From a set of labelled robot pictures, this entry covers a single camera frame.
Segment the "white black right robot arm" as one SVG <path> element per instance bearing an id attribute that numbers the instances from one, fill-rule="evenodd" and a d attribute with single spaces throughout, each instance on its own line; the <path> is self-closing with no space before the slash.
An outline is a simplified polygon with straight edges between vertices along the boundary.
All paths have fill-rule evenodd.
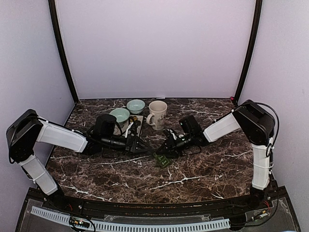
<path id="1" fill-rule="evenodd" d="M 218 139 L 242 130 L 253 149 L 253 180 L 246 205 L 256 210 L 265 202 L 266 188 L 273 168 L 273 147 L 279 134 L 279 117 L 265 110 L 264 103 L 245 101 L 230 113 L 203 129 L 193 115 L 180 119 L 182 136 L 173 129 L 164 130 L 166 136 L 154 157 L 162 167 L 169 159 L 178 158 L 190 146 L 203 147 Z"/>

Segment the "green weekly pill organizer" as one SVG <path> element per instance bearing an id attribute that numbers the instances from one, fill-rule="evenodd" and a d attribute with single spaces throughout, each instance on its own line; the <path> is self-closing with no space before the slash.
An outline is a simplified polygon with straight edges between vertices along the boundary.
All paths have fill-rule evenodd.
<path id="1" fill-rule="evenodd" d="M 156 160 L 156 163 L 161 167 L 161 168 L 166 168 L 169 165 L 172 164 L 172 161 L 168 158 L 166 154 L 157 154 L 156 152 L 153 153 L 153 157 Z"/>

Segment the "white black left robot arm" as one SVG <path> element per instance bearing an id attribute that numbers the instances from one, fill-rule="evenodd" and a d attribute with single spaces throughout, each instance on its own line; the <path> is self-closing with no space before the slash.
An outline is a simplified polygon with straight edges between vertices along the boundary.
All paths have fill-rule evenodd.
<path id="1" fill-rule="evenodd" d="M 87 132 L 81 132 L 41 118 L 35 110 L 28 109 L 6 131 L 9 162 L 19 164 L 41 191 L 50 196 L 49 203 L 63 211 L 68 207 L 68 199 L 62 196 L 59 184 L 36 157 L 35 144 L 51 144 L 89 156 L 104 148 L 130 154 L 153 150 L 138 135 L 140 121 L 133 120 L 126 131 L 115 135 L 114 129 L 119 126 L 115 116 L 103 114 Z"/>

